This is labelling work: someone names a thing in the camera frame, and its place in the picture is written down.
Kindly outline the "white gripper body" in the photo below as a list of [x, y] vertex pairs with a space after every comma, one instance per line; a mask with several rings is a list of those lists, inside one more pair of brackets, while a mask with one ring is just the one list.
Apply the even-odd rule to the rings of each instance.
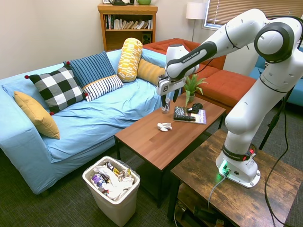
[[170, 92], [174, 92], [176, 95], [178, 95], [184, 86], [185, 81], [186, 78], [182, 78], [178, 81], [171, 81], [169, 77], [161, 75], [158, 77], [157, 94], [162, 96]]

